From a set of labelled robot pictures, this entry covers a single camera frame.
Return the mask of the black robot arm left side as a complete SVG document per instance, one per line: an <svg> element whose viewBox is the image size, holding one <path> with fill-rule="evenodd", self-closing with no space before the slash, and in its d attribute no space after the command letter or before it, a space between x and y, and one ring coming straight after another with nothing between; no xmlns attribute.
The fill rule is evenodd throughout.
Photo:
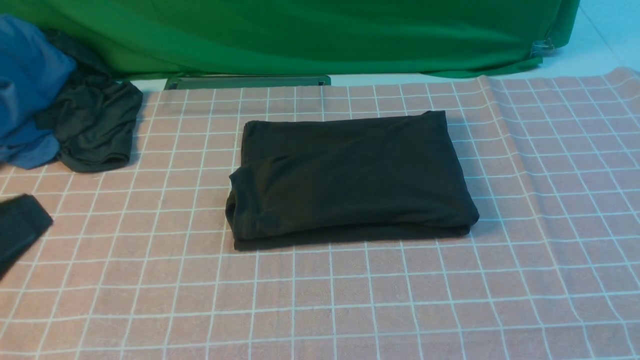
<svg viewBox="0 0 640 360"><path fill-rule="evenodd" d="M32 194L19 194L0 203L0 278L54 224Z"/></svg>

